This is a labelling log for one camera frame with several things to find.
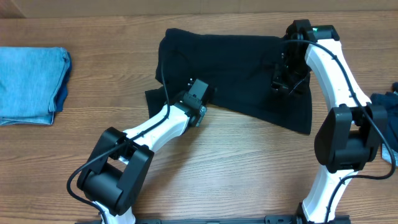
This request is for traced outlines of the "black garment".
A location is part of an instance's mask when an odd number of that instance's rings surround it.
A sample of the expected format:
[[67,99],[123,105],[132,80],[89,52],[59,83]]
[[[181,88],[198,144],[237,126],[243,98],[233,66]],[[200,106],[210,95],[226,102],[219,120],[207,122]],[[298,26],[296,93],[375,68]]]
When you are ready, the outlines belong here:
[[269,123],[310,134],[310,91],[295,96],[278,94],[272,76],[282,70],[280,37],[253,35],[201,35],[171,28],[158,50],[155,79],[165,83],[145,92],[149,116],[155,116],[166,97],[186,90],[189,80],[200,79],[215,88],[216,105]]

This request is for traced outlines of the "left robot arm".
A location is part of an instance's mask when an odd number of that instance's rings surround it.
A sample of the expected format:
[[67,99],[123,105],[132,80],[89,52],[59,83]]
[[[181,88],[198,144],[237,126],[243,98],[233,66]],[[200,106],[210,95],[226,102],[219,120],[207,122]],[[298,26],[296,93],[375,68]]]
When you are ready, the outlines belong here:
[[141,125],[105,130],[87,162],[72,175],[83,203],[99,211],[99,223],[135,223],[132,213],[155,152],[188,128],[198,126],[215,90],[196,79]]

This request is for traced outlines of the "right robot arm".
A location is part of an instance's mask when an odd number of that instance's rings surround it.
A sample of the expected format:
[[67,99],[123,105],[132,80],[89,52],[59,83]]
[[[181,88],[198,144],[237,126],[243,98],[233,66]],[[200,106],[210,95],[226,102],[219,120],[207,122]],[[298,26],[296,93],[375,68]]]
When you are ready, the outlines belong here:
[[313,72],[322,89],[328,115],[314,141],[319,170],[312,188],[293,215],[268,215],[265,223],[350,223],[335,210],[353,179],[374,160],[387,126],[387,111],[374,105],[356,83],[332,25],[312,26],[294,20],[282,42],[283,67],[276,68],[271,87],[278,95],[299,96],[309,88]]

